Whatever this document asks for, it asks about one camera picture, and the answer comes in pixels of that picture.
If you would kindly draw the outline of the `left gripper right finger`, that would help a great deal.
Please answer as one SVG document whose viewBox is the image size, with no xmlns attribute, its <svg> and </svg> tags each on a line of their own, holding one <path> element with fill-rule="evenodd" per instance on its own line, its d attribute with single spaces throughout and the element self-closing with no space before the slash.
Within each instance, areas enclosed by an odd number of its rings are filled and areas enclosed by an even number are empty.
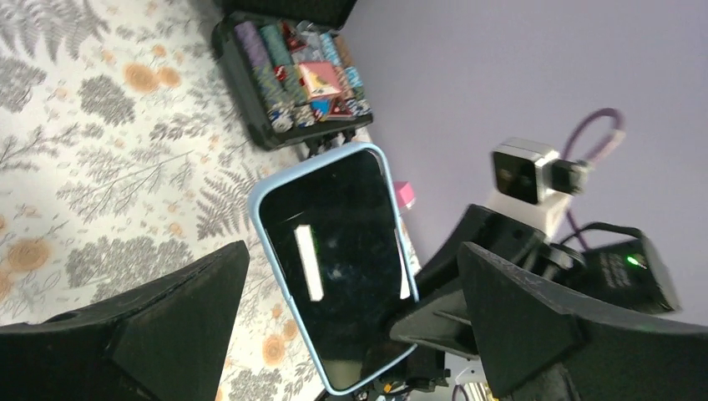
<svg viewBox="0 0 708 401">
<path fill-rule="evenodd" d="M 471 242 L 458 267 L 496 398 L 706 399 L 706 327 L 585 296 Z"/>
</svg>

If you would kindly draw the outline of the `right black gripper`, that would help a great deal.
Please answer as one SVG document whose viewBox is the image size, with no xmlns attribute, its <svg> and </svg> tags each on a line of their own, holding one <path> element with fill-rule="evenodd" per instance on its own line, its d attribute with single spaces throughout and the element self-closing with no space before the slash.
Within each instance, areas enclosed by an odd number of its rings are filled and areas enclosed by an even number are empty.
<svg viewBox="0 0 708 401">
<path fill-rule="evenodd" d="M 415 280 L 425 297 L 390 322 L 392 339 L 483 364 L 499 400 L 585 400 L 561 359 L 577 347 L 573 321 L 523 299 L 522 273 L 533 284 L 584 267 L 576 251 L 543 244 L 546 235 L 484 206 L 470 205 Z"/>
</svg>

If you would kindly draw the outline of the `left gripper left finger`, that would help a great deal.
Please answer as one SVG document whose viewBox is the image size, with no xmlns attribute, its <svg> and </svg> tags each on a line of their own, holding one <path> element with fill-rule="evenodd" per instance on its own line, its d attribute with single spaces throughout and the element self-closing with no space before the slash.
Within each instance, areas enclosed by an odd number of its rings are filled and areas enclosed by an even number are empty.
<svg viewBox="0 0 708 401">
<path fill-rule="evenodd" d="M 214 399 L 249 262 L 232 242 L 101 302 L 2 327 L 2 399 Z"/>
</svg>

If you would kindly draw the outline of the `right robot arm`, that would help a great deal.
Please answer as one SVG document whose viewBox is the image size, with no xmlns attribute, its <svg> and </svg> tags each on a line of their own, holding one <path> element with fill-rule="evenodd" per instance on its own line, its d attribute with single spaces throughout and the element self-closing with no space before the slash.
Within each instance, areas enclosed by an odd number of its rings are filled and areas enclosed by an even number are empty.
<svg viewBox="0 0 708 401">
<path fill-rule="evenodd" d="M 577 252 L 471 205 L 390 335 L 479 359 L 500 400 L 697 400 L 706 330 L 665 318 L 679 307 L 665 264 L 641 231 L 617 232 Z"/>
</svg>

